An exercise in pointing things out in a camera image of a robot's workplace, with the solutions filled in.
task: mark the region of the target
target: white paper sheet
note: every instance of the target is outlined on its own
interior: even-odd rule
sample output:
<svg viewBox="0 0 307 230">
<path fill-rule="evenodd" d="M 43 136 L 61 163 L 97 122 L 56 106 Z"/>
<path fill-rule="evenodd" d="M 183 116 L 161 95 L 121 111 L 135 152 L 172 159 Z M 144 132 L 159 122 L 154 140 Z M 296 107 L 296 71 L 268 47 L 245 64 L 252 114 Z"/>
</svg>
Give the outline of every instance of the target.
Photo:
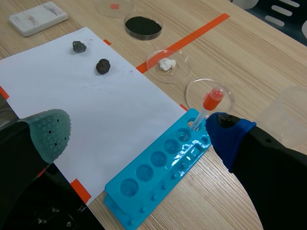
<svg viewBox="0 0 307 230">
<path fill-rule="evenodd" d="M 87 50 L 74 53 L 73 41 Z M 105 75 L 95 70 L 102 58 L 111 64 Z M 185 112 L 88 28 L 2 60 L 0 85 L 20 118 L 53 108 L 70 115 L 55 164 L 90 193 L 87 204 Z"/>
</svg>

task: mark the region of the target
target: robotic arm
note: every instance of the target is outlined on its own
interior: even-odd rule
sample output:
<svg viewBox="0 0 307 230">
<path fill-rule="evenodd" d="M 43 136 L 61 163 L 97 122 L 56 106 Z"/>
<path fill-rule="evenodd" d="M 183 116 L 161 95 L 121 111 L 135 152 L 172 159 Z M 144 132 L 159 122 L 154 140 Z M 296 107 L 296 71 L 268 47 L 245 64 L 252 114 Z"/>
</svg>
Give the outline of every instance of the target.
<svg viewBox="0 0 307 230">
<path fill-rule="evenodd" d="M 212 146 L 247 191 L 264 230 L 307 229 L 307 156 L 245 119 L 214 113 Z"/>
</svg>

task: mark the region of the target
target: white lump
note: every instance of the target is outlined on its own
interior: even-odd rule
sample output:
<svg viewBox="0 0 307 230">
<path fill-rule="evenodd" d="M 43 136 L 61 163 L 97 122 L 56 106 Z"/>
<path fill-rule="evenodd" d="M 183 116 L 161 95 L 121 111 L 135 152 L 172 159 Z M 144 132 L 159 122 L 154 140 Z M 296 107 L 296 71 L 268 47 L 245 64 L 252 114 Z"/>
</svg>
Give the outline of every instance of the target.
<svg viewBox="0 0 307 230">
<path fill-rule="evenodd" d="M 160 66 L 160 69 L 163 69 L 164 71 L 168 71 L 170 69 L 175 68 L 176 61 L 172 59 L 164 58 L 159 61 L 159 66 Z"/>
</svg>

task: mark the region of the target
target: table surface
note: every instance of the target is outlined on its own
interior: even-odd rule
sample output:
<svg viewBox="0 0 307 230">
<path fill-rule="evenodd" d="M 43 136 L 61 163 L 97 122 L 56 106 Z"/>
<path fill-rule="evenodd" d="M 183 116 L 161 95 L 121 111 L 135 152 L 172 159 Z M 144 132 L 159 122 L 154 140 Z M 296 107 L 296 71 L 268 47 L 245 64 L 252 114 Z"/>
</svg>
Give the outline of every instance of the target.
<svg viewBox="0 0 307 230">
<path fill-rule="evenodd" d="M 307 86 L 307 48 L 227 0 L 138 0 L 136 11 L 154 12 L 164 22 L 155 40 L 139 41 L 123 29 L 123 18 L 107 18 L 94 0 L 53 0 L 70 18 L 33 36 L 22 37 L 8 16 L 47 0 L 0 0 L 0 58 L 44 44 L 89 27 L 134 66 L 150 52 L 164 49 L 199 27 L 227 13 L 230 18 L 182 50 L 192 73 L 178 84 L 152 82 L 178 104 L 185 102 L 187 84 L 195 78 L 214 78 L 235 96 L 233 115 L 253 119 L 287 86 Z M 306 153 L 306 145 L 296 148 Z M 107 230 L 122 229 L 103 205 L 104 192 L 89 205 Z M 139 229 L 260 230 L 260 220 L 239 181 L 229 174 L 211 149 Z"/>
</svg>

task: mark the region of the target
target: white substance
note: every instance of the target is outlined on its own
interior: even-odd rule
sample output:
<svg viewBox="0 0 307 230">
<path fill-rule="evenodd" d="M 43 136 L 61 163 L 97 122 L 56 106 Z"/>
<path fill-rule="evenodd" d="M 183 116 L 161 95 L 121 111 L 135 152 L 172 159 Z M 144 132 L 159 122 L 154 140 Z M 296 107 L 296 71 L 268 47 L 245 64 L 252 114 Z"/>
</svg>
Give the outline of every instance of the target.
<svg viewBox="0 0 307 230">
<path fill-rule="evenodd" d="M 51 1 L 9 17 L 11 24 L 25 37 L 67 19 L 67 13 Z"/>
<path fill-rule="evenodd" d="M 176 61 L 168 58 L 161 59 L 159 61 L 160 69 L 164 71 L 168 71 L 170 69 L 174 69 L 176 66 Z"/>
</svg>

